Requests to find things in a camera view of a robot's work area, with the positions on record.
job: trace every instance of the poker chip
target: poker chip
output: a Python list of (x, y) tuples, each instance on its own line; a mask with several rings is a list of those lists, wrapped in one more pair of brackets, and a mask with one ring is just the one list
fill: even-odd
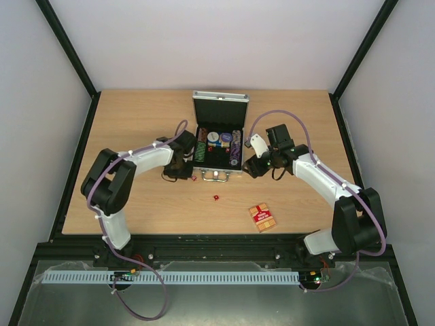
[(241, 139), (242, 133), (240, 130), (233, 130), (232, 132), (232, 143), (230, 150), (230, 164), (235, 166), (239, 163), (240, 150), (241, 150)]

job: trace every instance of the wooden table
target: wooden table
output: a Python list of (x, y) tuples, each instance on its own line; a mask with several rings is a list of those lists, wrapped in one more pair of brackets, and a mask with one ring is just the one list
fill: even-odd
[[(326, 91), (223, 90), (250, 96), (245, 129), (272, 109), (295, 113), (307, 126), (315, 153), (332, 170), (353, 181), (347, 156)], [(100, 150), (127, 151), (171, 137), (179, 121), (195, 131), (191, 90), (105, 90), (102, 92), (82, 165), (63, 228), (64, 234), (100, 234), (94, 213), (80, 193), (86, 173)], [(273, 114), (263, 118), (255, 132), (266, 139), (265, 129), (286, 123), (295, 144), (306, 143), (302, 128), (291, 117)], [(246, 149), (245, 159), (253, 155)], [(135, 179), (126, 205), (132, 234), (255, 234), (248, 208), (268, 204), (277, 225), (268, 233), (311, 232), (331, 226), (332, 209), (305, 182), (290, 174), (273, 181), (271, 174), (252, 179), (243, 174), (227, 183), (198, 180), (169, 183), (155, 168)]]

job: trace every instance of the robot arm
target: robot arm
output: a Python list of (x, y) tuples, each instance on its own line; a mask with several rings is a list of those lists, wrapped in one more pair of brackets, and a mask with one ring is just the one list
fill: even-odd
[(285, 124), (269, 128), (266, 133), (271, 145), (268, 146), (264, 139), (255, 134), (250, 139), (250, 145), (256, 154), (244, 163), (243, 170), (256, 178), (272, 168), (284, 168), (308, 183), (334, 209), (331, 228), (305, 236), (304, 245), (310, 254), (319, 255), (328, 251), (350, 254), (380, 241), (371, 218), (349, 190), (358, 194), (367, 204), (387, 236), (381, 200), (376, 191), (372, 188), (362, 189), (344, 180), (321, 163), (324, 169), (341, 182), (338, 184), (318, 167), (320, 161), (315, 154), (315, 162), (313, 161), (306, 145), (295, 146)]
[[(136, 176), (158, 166), (164, 166), (164, 174), (168, 177), (187, 179), (192, 176), (193, 164), (191, 161), (185, 161), (184, 155), (195, 146), (195, 136), (184, 131), (176, 141), (156, 147), (164, 141), (167, 141), (164, 137), (157, 139), (153, 149), (141, 153), (128, 152), (130, 155), (109, 172), (113, 178), (104, 178), (92, 196), (92, 206), (100, 211), (107, 237), (117, 250), (124, 248), (131, 239), (124, 206)], [(124, 154), (127, 153), (116, 153), (110, 149), (100, 152), (80, 189), (86, 198), (101, 173)]]

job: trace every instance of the purple cable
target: purple cable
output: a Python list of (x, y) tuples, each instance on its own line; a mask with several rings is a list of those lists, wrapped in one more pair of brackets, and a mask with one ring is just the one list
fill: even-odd
[[(183, 128), (181, 128), (181, 130), (178, 132), (178, 130), (180, 129), (180, 126), (181, 126), (182, 124), (184, 124), (184, 126), (183, 126)], [(155, 148), (159, 148), (159, 147), (165, 146), (165, 145), (171, 143), (172, 141), (174, 141), (175, 139), (177, 139), (177, 138), (178, 138), (178, 137), (179, 137), (179, 136), (180, 136), (180, 135), (181, 135), (181, 134), (186, 130), (187, 126), (188, 126), (188, 121), (187, 121), (187, 120), (183, 120), (183, 121), (181, 121), (181, 122), (178, 124), (178, 126), (177, 126), (177, 131), (175, 132), (176, 135), (175, 135), (173, 138), (169, 139), (168, 141), (165, 141), (164, 143), (156, 144)], [(132, 152), (132, 154), (141, 153), (142, 151), (147, 151), (147, 150), (149, 150), (149, 149), (153, 149), (153, 148), (154, 148), (154, 145), (148, 145), (148, 146), (145, 146), (145, 147), (142, 147), (142, 148), (139, 148), (139, 149), (134, 150), (134, 151)], [(163, 281), (162, 277), (161, 277), (161, 276), (159, 275), (159, 273), (157, 273), (157, 271), (155, 271), (155, 269), (153, 269), (151, 266), (148, 266), (147, 264), (145, 264), (145, 263), (143, 263), (143, 262), (141, 262), (141, 261), (138, 261), (138, 260), (135, 260), (135, 259), (131, 259), (131, 258), (125, 257), (125, 256), (120, 255), (119, 253), (116, 252), (116, 250), (115, 250), (113, 244), (111, 243), (109, 237), (107, 236), (107, 231), (106, 231), (106, 229), (105, 229), (105, 227), (104, 227), (103, 219), (101, 218), (101, 211), (100, 211), (99, 209), (94, 208), (94, 207), (92, 206), (92, 204), (91, 204), (91, 200), (92, 200), (92, 197), (94, 196), (95, 190), (98, 188), (98, 186), (99, 186), (99, 184), (101, 183), (101, 181), (105, 178), (106, 174), (107, 174), (107, 173), (108, 173), (108, 172), (109, 172), (109, 171), (110, 171), (110, 170), (111, 170), (111, 169), (112, 169), (112, 168), (113, 168), (117, 163), (119, 163), (120, 161), (122, 161), (123, 159), (125, 159), (125, 158), (128, 157), (128, 156), (130, 156), (129, 153), (126, 153), (126, 154), (120, 156), (119, 158), (117, 158), (116, 160), (114, 160), (111, 164), (109, 164), (109, 166), (108, 166), (108, 167), (103, 171), (103, 173), (101, 173), (101, 175), (100, 175), (99, 178), (95, 181), (95, 184), (93, 185), (93, 187), (91, 188), (91, 190), (90, 190), (90, 192), (89, 192), (89, 196), (88, 196), (88, 199), (87, 199), (87, 201), (86, 201), (86, 204), (88, 205), (88, 208), (89, 208), (90, 210), (94, 211), (94, 212), (98, 215), (98, 217), (99, 217), (99, 223), (100, 223), (100, 227), (101, 227), (101, 231), (103, 232), (103, 236), (105, 237), (106, 242), (107, 242), (107, 244), (109, 245), (109, 248), (110, 248), (111, 252), (112, 252), (116, 257), (118, 257), (118, 258), (120, 258), (120, 259), (123, 259), (123, 260), (125, 260), (125, 261), (129, 261), (129, 262), (131, 262), (131, 263), (133, 263), (133, 264), (137, 264), (137, 265), (143, 266), (144, 268), (150, 270), (151, 272), (153, 272), (153, 273), (157, 276), (157, 278), (158, 278), (158, 280), (160, 281), (160, 283), (162, 283), (162, 286), (163, 286), (163, 292), (164, 292), (164, 304), (163, 304), (162, 310), (161, 310), (161, 311), (160, 311), (156, 316), (154, 316), (154, 317), (144, 317), (144, 316), (141, 316), (140, 314), (137, 314), (136, 312), (134, 312), (133, 310), (131, 310), (130, 307), (127, 306), (127, 304), (125, 303), (125, 301), (121, 298), (120, 294), (116, 291), (116, 282), (117, 282), (117, 280), (118, 280), (117, 278), (115, 278), (115, 281), (114, 281), (114, 283), (113, 283), (113, 285), (112, 285), (112, 289), (114, 290), (114, 293), (115, 293), (116, 296), (119, 298), (119, 300), (121, 301), (122, 305), (124, 306), (124, 308), (127, 310), (127, 312), (128, 312), (129, 314), (131, 314), (133, 317), (135, 317), (135, 318), (137, 318), (137, 319), (139, 319), (139, 320), (141, 320), (141, 321), (155, 321), (155, 320), (159, 319), (161, 316), (163, 316), (163, 314), (164, 314), (164, 312), (165, 312), (165, 310), (166, 310), (166, 308), (167, 308), (167, 306), (168, 306), (168, 300), (169, 300), (168, 291), (167, 291), (166, 285), (164, 284), (164, 281)]]
[[(310, 136), (307, 130), (307, 127), (304, 125), (304, 123), (302, 122), (301, 119), (299, 119), (299, 117), (297, 117), (295, 114), (289, 112), (289, 111), (284, 111), (284, 110), (272, 110), (272, 111), (268, 111), (266, 113), (263, 113), (262, 115), (260, 115), (259, 117), (257, 117), (257, 119), (254, 121), (254, 123), (252, 124), (251, 130), (249, 131), (249, 135), (247, 138), (247, 141), (249, 141), (252, 137), (252, 133), (254, 132), (254, 128), (256, 126), (256, 124), (258, 123), (258, 121), (260, 121), (260, 119), (266, 115), (272, 114), (272, 113), (284, 113), (287, 115), (290, 115), (292, 118), (294, 118), (297, 122), (299, 122), (300, 126), (302, 127), (302, 129), (304, 130), (305, 133), (305, 138), (307, 139), (307, 146), (308, 146), (308, 150), (310, 153), (310, 157), (311, 160), (319, 167), (320, 170), (322, 170), (326, 175), (328, 175), (332, 180), (334, 180), (337, 184), (342, 185), (343, 184), (343, 180), (340, 180), (339, 178), (337, 178), (335, 175), (333, 175), (331, 172), (329, 172), (326, 168), (324, 168), (320, 163), (317, 162), (317, 160), (315, 159), (314, 155), (313, 155), (313, 149), (311, 148), (311, 142), (310, 142)], [(378, 233), (379, 233), (379, 237), (381, 238), (381, 249), (377, 252), (377, 253), (373, 253), (371, 251), (365, 251), (365, 250), (360, 250), (359, 252), (369, 255), (369, 256), (380, 256), (385, 252), (385, 248), (387, 246), (387, 241), (385, 240), (385, 235), (382, 231), (381, 226), (379, 225), (379, 222), (376, 220), (375, 215), (372, 213), (372, 211), (370, 210), (370, 208), (367, 206), (367, 204), (361, 199), (361, 197), (358, 196), (357, 193), (355, 193), (350, 187), (346, 187), (345, 188), (362, 206), (362, 208), (367, 212), (368, 216), (370, 217), (370, 219), (372, 220), (373, 224), (375, 225)], [(346, 278), (346, 280), (344, 280), (342, 283), (340, 283), (339, 285), (336, 285), (335, 287), (331, 287), (329, 289), (322, 289), (322, 290), (307, 290), (310, 292), (324, 292), (324, 291), (329, 291), (330, 289), (337, 289), (338, 287), (340, 287), (341, 285), (344, 285), (345, 283), (347, 283), (352, 276), (356, 273), (356, 270), (358, 268), (358, 260), (360, 258), (360, 254), (359, 252), (356, 253), (356, 261), (355, 261), (355, 268), (353, 269), (352, 273), (349, 275), (348, 278)]]

